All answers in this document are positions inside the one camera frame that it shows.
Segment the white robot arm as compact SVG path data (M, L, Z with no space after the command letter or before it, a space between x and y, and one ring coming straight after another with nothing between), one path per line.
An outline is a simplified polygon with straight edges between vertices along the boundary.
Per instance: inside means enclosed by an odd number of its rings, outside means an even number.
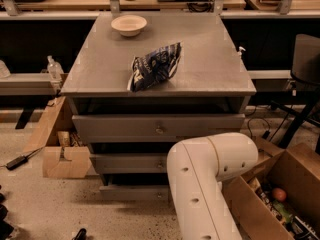
M242 133L223 133L176 143L167 175L183 240L242 240L221 183L258 161L256 144Z

